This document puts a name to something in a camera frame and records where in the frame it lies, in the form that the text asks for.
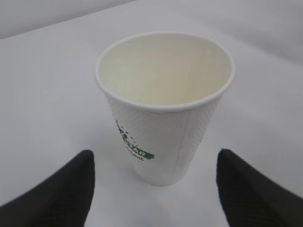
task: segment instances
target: cup logo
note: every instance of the cup logo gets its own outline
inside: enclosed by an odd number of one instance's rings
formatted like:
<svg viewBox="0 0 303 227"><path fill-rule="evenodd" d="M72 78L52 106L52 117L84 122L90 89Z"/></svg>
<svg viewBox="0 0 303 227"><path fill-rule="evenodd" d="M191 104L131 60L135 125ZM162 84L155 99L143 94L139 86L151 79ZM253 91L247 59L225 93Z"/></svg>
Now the cup logo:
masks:
<svg viewBox="0 0 303 227"><path fill-rule="evenodd" d="M154 158L153 154L148 153L138 147L138 145L136 144L136 141L134 141L133 137L129 136L128 132L126 132L126 131L124 132L123 126L120 126L118 124L118 120L116 120L116 124L117 124L119 132L122 136L123 142L125 143L126 148L129 151L129 153L131 154L131 156L135 157L139 161L144 161L146 159Z"/></svg>

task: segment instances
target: paper cup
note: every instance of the paper cup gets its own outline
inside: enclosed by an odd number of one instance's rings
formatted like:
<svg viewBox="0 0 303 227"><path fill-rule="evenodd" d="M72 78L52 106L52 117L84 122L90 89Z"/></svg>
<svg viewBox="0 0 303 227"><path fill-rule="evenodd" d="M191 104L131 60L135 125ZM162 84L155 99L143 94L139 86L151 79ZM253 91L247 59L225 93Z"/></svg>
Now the paper cup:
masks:
<svg viewBox="0 0 303 227"><path fill-rule="evenodd" d="M137 173L161 186L187 172L233 75L219 44L174 32L123 39L95 70Z"/></svg>

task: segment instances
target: white wall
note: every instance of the white wall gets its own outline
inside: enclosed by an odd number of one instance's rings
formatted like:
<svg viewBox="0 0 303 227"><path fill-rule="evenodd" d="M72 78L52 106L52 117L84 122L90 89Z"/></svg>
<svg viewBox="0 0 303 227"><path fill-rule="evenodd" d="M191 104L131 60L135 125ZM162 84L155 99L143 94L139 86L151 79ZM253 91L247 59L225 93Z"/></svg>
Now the white wall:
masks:
<svg viewBox="0 0 303 227"><path fill-rule="evenodd" d="M132 0L0 0L0 39Z"/></svg>

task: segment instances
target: white surface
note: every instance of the white surface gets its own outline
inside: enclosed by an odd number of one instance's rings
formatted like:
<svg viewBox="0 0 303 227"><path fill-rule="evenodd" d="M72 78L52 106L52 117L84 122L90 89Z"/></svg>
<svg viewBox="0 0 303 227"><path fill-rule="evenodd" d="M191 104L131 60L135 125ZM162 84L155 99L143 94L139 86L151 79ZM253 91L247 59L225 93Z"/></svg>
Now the white surface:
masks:
<svg viewBox="0 0 303 227"><path fill-rule="evenodd" d="M132 0L1 0L0 39Z"/></svg>
<svg viewBox="0 0 303 227"><path fill-rule="evenodd" d="M236 59L235 82L188 174L169 187L136 176L93 78L101 50L154 30L212 37ZM302 66L155 3L132 2L1 40L0 203L85 148L95 151L97 171L88 227L227 227L215 184L221 148L303 196L302 72Z"/></svg>
<svg viewBox="0 0 303 227"><path fill-rule="evenodd" d="M199 23L303 65L302 0L164 0Z"/></svg>

